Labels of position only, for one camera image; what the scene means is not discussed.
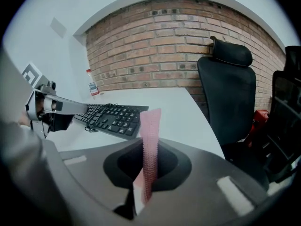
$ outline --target desk surface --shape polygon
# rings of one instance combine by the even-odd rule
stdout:
[[[224,158],[209,123],[185,88],[106,91],[96,100],[90,98],[85,103],[146,105],[149,110],[161,108],[160,138],[203,149]],[[58,151],[86,149],[125,141],[102,132],[87,132],[76,120],[73,120],[66,131],[50,132],[47,139],[55,143]]]

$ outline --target white wall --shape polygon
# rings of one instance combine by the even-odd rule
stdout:
[[[3,39],[15,66],[32,61],[57,83],[59,96],[81,101],[89,96],[84,38],[78,37],[109,13],[142,0],[27,0]],[[274,0],[212,0],[232,7],[261,25],[279,45],[300,45],[286,15]],[[65,28],[62,39],[50,27],[56,18]]]

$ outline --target brick wall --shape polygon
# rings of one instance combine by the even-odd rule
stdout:
[[[255,22],[210,1],[150,0],[122,8],[87,31],[88,60],[102,91],[185,87],[206,112],[196,62],[210,55],[211,35],[251,50],[255,109],[267,109],[284,53]]]

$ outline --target bottle label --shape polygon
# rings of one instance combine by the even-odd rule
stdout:
[[[98,88],[97,88],[97,85],[96,85],[95,82],[90,83],[90,84],[89,84],[89,88],[90,88],[91,95],[94,96],[94,95],[99,94],[99,91],[98,91]]]

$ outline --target black keyboard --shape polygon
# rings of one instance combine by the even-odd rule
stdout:
[[[89,107],[87,113],[75,115],[75,119],[86,125],[87,121],[93,117],[90,122],[90,125],[92,125],[102,114],[94,129],[127,140],[136,138],[140,128],[140,112],[149,109],[148,106],[134,105],[111,105],[106,107],[100,104],[87,105]]]

